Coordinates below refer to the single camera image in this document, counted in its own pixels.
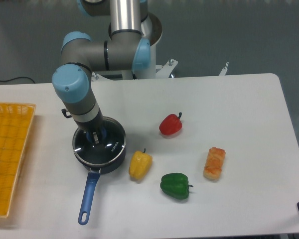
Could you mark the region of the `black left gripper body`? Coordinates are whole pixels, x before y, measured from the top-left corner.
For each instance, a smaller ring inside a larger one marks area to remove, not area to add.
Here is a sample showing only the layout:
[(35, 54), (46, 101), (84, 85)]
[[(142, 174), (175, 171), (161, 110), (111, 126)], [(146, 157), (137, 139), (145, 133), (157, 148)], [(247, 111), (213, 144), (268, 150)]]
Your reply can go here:
[(81, 130), (91, 133), (97, 132), (103, 123), (101, 110), (98, 112), (90, 111), (85, 115), (72, 115), (72, 118)]

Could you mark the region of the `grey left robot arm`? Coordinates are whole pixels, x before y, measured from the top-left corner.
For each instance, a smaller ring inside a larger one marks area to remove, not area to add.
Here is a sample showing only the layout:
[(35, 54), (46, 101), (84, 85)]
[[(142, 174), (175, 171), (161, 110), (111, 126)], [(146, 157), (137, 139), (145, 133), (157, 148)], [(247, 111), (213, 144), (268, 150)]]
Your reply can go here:
[(66, 117), (73, 118), (92, 143), (102, 142), (103, 115), (91, 89), (92, 72), (147, 69), (150, 41), (143, 37), (141, 23), (148, 16), (146, 0), (79, 0), (88, 16), (111, 17), (111, 39), (93, 41), (79, 31), (68, 33), (61, 48), (61, 66), (52, 84), (64, 103)]

